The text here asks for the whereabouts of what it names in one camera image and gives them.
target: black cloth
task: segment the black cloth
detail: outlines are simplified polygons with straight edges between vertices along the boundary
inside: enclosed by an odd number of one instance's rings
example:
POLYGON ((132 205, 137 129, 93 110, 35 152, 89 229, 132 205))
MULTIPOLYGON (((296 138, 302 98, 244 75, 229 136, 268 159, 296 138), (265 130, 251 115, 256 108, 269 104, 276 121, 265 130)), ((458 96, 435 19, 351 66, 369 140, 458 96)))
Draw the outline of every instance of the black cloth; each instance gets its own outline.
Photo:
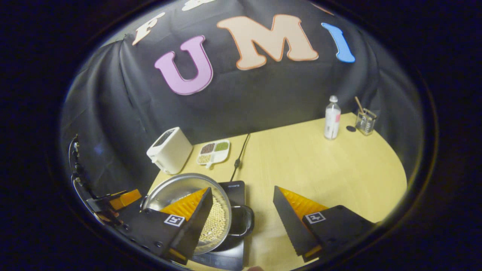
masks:
MULTIPOLYGON (((134 31, 98 49, 72 83, 63 108, 60 144, 66 157, 70 140, 79 134, 80 160, 96 193, 138 188, 145 195, 159 172, 146 151, 169 128, 179 126, 191 144, 262 131, 324 117, 330 95, 338 97, 342 113, 356 112, 358 96, 379 116, 375 129, 399 156, 407 178, 414 172, 423 144, 416 86, 389 51, 363 29, 305 1, 213 1, 189 11, 182 11, 183 5, 174 2, 159 9, 166 14, 135 46, 134 31), (319 58, 292 61, 285 46, 282 61, 276 62, 256 45, 267 63, 239 70, 234 40, 217 22, 247 16, 271 29, 276 14, 301 19, 319 58), (336 58, 336 45, 322 22, 343 31, 354 63, 336 58), (191 57, 179 46, 199 35, 206 37, 202 45, 213 79, 198 93, 178 95, 154 63, 174 51, 180 74, 195 77, 191 57)), ((133 23, 140 26, 145 21, 133 23)))

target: black cooktop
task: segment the black cooktop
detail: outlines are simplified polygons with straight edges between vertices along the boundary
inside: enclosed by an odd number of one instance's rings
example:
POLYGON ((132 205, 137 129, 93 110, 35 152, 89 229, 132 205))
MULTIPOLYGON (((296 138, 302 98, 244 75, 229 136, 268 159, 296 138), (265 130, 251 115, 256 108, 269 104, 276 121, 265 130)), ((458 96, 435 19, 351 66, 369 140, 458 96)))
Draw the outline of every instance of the black cooktop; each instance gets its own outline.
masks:
MULTIPOLYGON (((245 204, 245 189, 243 181, 219 183, 228 195, 231 205, 245 204)), ((236 223, 231 224, 230 232, 240 232, 236 223)), ((242 237, 229 236, 215 250, 194 255, 192 261, 214 268, 239 271, 243 268, 244 239, 242 237)))

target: letter m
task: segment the letter m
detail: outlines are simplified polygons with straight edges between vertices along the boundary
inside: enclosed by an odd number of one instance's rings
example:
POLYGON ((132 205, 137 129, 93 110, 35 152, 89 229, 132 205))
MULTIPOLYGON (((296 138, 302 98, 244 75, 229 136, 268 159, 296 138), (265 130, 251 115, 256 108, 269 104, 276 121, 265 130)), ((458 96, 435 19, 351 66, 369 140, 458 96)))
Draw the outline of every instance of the letter m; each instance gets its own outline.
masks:
POLYGON ((287 54, 289 59, 294 61, 318 59, 318 52, 313 50, 301 28, 301 20, 295 16, 275 15, 271 30, 246 16, 222 20, 217 23, 217 27, 225 28, 231 33, 240 53, 236 66, 241 70, 258 68, 266 64, 266 57, 258 54, 254 43, 276 61, 281 61, 283 58, 285 41, 288 41, 290 47, 287 54))

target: yellow table surface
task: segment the yellow table surface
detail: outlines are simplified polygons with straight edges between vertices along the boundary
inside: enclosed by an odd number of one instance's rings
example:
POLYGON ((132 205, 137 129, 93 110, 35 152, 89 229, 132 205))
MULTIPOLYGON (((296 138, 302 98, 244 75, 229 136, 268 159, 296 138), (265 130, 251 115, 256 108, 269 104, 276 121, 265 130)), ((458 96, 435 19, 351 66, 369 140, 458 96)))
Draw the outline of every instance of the yellow table surface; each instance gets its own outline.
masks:
MULTIPOLYGON (((251 133, 233 180, 246 184, 246 205, 255 215, 253 233, 245 240, 245 267, 265 271, 291 270, 305 265, 295 253, 273 204, 274 186, 291 190, 327 207, 344 205, 371 222, 385 218, 407 187, 402 163, 376 132, 364 136, 349 132, 353 113, 341 115, 338 137, 323 136, 325 119, 251 133)), ((227 138, 228 158, 211 169, 196 158, 205 143, 194 149, 181 173, 200 173, 227 182, 234 170, 246 135, 227 138)), ((149 193, 172 175, 160 171, 149 193)), ((193 270, 218 270, 193 261, 193 270)))

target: pot handle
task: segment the pot handle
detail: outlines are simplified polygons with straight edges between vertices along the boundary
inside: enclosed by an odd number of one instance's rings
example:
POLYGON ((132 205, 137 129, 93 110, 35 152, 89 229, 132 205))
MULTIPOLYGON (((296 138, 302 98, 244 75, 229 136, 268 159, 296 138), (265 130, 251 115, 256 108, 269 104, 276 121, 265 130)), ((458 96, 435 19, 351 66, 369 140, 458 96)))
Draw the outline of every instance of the pot handle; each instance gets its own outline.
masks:
POLYGON ((228 235, 236 237, 249 235, 254 229, 254 212, 250 207, 246 205, 231 206, 231 209, 237 208, 243 211, 243 224, 246 225, 246 229, 241 234, 228 233, 228 235))
POLYGON ((144 198, 142 198, 142 200, 141 200, 141 204, 139 205, 139 209, 140 209, 141 211, 142 211, 142 206, 143 206, 144 203, 146 202, 148 196, 149 196, 149 195, 146 195, 146 196, 145 196, 144 198))

